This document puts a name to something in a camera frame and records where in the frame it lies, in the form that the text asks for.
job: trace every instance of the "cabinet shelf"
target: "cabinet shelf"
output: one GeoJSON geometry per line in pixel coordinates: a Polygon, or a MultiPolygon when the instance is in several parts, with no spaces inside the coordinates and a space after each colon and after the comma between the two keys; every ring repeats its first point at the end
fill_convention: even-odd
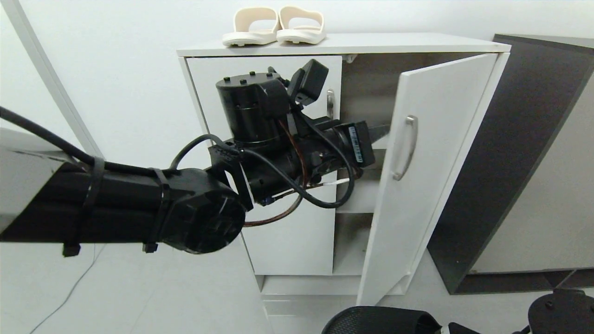
{"type": "MultiPolygon", "coordinates": [[[[336,209],[336,213],[373,213],[380,188],[381,169],[368,169],[355,182],[355,189],[345,205],[336,209]]],[[[346,191],[347,184],[336,188],[336,196],[340,198],[346,191]]]]}

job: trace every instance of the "open cabinet door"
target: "open cabinet door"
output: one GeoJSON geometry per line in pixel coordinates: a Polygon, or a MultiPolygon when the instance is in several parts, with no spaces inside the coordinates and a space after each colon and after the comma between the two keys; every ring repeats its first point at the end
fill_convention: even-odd
{"type": "Polygon", "coordinates": [[[488,53],[400,75],[357,305],[375,305],[393,288],[406,292],[496,59],[488,53]]]}

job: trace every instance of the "label sticker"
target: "label sticker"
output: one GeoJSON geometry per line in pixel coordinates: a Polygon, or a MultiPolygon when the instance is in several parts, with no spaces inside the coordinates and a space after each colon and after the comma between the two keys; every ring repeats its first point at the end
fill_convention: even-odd
{"type": "Polygon", "coordinates": [[[357,162],[363,162],[363,155],[361,154],[361,148],[359,147],[359,137],[357,137],[357,130],[355,127],[349,127],[350,142],[353,144],[353,150],[355,151],[355,159],[357,162]]]}

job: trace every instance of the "cabinet handle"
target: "cabinet handle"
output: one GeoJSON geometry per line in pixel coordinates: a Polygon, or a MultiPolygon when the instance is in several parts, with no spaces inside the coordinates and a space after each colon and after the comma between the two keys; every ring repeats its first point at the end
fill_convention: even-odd
{"type": "Polygon", "coordinates": [[[412,156],[415,154],[416,140],[419,137],[419,119],[417,117],[408,115],[406,117],[406,125],[410,125],[412,127],[412,141],[410,142],[410,151],[408,158],[406,159],[405,168],[401,173],[392,173],[392,178],[396,181],[400,181],[406,174],[406,171],[408,171],[408,167],[412,161],[412,156]]]}
{"type": "Polygon", "coordinates": [[[332,89],[326,92],[326,114],[328,118],[334,119],[334,90],[332,89]]]}

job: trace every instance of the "white slipper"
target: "white slipper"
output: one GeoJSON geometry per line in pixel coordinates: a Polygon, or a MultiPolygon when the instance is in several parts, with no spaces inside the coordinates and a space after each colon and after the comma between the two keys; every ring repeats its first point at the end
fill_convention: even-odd
{"type": "Polygon", "coordinates": [[[263,45],[276,41],[276,32],[280,29],[280,22],[279,15],[274,9],[268,7],[242,8],[235,13],[234,20],[235,31],[223,35],[223,45],[263,45]],[[260,20],[274,20],[274,27],[250,31],[250,25],[260,20]]]}
{"type": "Polygon", "coordinates": [[[279,42],[309,43],[318,44],[326,38],[324,31],[324,16],[320,12],[306,11],[295,6],[286,6],[280,10],[280,26],[282,30],[277,31],[276,40],[279,42]],[[310,18],[317,21],[320,26],[298,26],[289,28],[289,21],[293,18],[310,18]]]}

